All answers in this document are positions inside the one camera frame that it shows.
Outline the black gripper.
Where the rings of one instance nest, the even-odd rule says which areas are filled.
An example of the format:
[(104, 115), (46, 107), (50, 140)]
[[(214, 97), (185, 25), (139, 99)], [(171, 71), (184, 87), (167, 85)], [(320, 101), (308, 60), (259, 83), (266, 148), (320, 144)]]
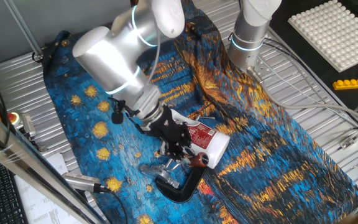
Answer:
[(143, 120), (140, 128), (145, 134), (164, 140), (160, 145), (160, 155), (188, 166), (196, 156), (186, 121), (175, 121), (168, 106), (159, 106), (157, 114)]

